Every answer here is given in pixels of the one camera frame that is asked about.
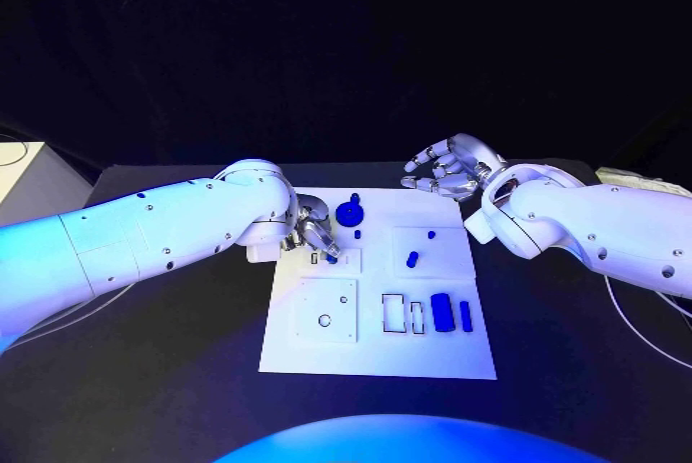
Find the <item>black table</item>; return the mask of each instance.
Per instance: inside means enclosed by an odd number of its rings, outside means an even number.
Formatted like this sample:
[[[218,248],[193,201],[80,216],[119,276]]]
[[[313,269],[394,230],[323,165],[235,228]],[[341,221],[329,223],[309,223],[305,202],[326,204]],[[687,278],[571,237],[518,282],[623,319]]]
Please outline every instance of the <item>black table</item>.
[[[284,171],[296,186],[397,188],[401,167]],[[90,204],[219,169],[113,167]],[[613,460],[689,461],[692,370],[638,339],[603,278],[560,250],[531,262],[498,241],[472,241],[472,251],[498,381],[258,373],[274,264],[248,264],[234,247],[2,356],[3,458],[209,461],[305,423],[417,413],[525,430]],[[679,314],[652,292],[614,290],[640,330],[692,361]]]

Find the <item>robotic hand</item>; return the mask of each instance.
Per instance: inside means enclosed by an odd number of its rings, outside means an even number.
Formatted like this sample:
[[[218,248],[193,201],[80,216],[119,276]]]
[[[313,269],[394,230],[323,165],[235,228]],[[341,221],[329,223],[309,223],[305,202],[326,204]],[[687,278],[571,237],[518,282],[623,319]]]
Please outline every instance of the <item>robotic hand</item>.
[[[456,201],[483,190],[465,226],[482,244],[495,237],[522,258],[550,247],[589,269],[655,291],[692,298],[692,199],[613,185],[586,186],[548,165],[511,166],[473,136],[430,146],[405,166],[439,158],[436,179],[405,176],[407,188]]]
[[[244,160],[214,179],[0,228],[0,353],[54,313],[234,244],[251,263],[306,245],[339,256],[328,213],[279,166]]]

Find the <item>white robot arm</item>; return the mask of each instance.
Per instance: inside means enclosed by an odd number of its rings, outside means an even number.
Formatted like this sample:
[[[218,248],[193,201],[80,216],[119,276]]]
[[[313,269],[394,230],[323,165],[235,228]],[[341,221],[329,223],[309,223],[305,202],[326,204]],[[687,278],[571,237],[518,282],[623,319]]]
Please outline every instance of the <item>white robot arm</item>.
[[[250,262],[306,244],[339,255],[325,203],[264,160],[0,228],[0,353],[54,313],[234,244]]]
[[[439,158],[437,179],[403,185],[465,201],[483,190],[465,226],[480,243],[495,237],[522,258],[570,251],[597,273],[692,298],[692,199],[613,185],[586,186],[547,165],[509,166],[476,138],[459,134],[427,148],[413,169]]]

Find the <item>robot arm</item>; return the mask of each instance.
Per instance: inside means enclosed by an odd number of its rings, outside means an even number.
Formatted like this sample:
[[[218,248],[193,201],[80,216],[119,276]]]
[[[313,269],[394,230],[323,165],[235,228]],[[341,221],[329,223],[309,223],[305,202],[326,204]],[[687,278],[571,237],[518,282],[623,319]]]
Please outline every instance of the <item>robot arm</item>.
[[[509,166],[469,135],[433,145],[407,171],[436,156],[439,178],[404,177],[403,184],[457,201],[483,189],[482,207],[465,223],[480,243],[498,237],[528,259],[550,247],[563,248],[597,273],[692,298],[691,198],[613,185],[586,186],[547,165]]]
[[[307,211],[300,196],[274,164],[245,160],[215,179],[0,228],[0,352],[58,311],[234,244],[248,247],[250,262],[273,261],[293,232],[290,247],[307,237],[338,256],[329,227],[322,239],[306,235],[306,225],[323,230],[326,214]]]

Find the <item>blue object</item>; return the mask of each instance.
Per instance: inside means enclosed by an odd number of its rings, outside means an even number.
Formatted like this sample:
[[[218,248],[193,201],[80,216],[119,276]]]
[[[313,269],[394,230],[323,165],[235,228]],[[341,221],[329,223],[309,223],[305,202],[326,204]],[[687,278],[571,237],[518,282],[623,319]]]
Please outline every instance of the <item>blue object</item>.
[[[413,251],[408,255],[407,266],[413,268],[416,266],[416,262],[418,261],[418,252]]]
[[[351,195],[351,201],[342,203],[336,208],[336,221],[348,228],[358,226],[364,221],[364,207],[359,205],[361,197],[358,193]]]
[[[502,426],[423,415],[359,415],[267,436],[217,463],[394,461],[408,463],[604,462],[571,446]]]
[[[454,331],[454,315],[452,314],[452,301],[447,293],[437,293],[430,297],[436,331]]]
[[[463,301],[460,306],[462,306],[462,328],[469,333],[473,331],[472,310],[469,309],[469,302]]]

